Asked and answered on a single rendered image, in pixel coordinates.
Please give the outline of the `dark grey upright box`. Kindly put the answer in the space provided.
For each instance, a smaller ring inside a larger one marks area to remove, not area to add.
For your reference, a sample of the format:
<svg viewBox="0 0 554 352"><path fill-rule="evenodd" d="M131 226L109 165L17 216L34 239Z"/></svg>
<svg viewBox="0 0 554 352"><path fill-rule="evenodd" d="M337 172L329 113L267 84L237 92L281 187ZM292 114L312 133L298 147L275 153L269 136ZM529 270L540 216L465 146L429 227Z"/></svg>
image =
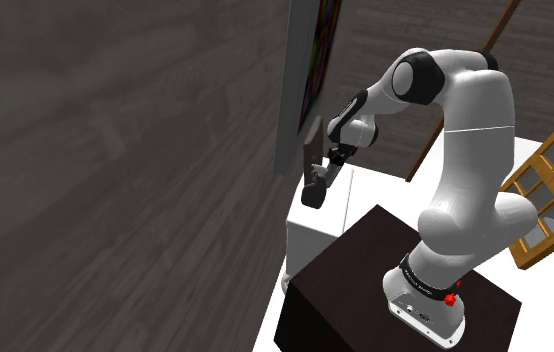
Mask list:
<svg viewBox="0 0 554 352"><path fill-rule="evenodd" d="M308 135L303 143L303 175L305 185L313 181L313 164L321 165L323 162L324 133L323 117L317 115L313 119Z"/></svg>

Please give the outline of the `white toilet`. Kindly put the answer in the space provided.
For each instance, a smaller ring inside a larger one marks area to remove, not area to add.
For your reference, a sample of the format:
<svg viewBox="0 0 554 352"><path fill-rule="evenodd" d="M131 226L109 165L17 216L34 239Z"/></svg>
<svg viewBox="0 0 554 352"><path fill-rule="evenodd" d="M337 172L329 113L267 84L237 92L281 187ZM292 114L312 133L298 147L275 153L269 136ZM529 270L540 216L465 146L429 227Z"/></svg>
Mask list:
<svg viewBox="0 0 554 352"><path fill-rule="evenodd" d="M286 258L281 288L345 231L353 167L346 164L326 194L320 209L305 206L301 195L304 177L296 188L286 218Z"/></svg>

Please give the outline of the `dark robot stand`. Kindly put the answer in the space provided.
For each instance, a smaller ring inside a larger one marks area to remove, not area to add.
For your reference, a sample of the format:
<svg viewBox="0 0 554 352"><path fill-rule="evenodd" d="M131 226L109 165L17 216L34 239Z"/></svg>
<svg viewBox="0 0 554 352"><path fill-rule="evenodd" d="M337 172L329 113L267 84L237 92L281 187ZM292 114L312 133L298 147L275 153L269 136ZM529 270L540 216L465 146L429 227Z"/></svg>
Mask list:
<svg viewBox="0 0 554 352"><path fill-rule="evenodd" d="M466 329L449 350L390 313L383 275L418 241L373 207L291 280L274 336L281 352L508 352L521 303L475 271L461 282Z"/></svg>

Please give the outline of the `grey framed wall picture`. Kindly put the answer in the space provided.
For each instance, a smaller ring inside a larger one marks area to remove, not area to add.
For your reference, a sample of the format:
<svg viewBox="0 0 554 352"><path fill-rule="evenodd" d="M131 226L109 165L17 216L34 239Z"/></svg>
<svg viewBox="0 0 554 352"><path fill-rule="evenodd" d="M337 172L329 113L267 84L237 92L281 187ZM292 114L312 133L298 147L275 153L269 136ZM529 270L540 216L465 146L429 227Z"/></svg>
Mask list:
<svg viewBox="0 0 554 352"><path fill-rule="evenodd" d="M273 172L286 175L318 115L344 0L290 0Z"/></svg>

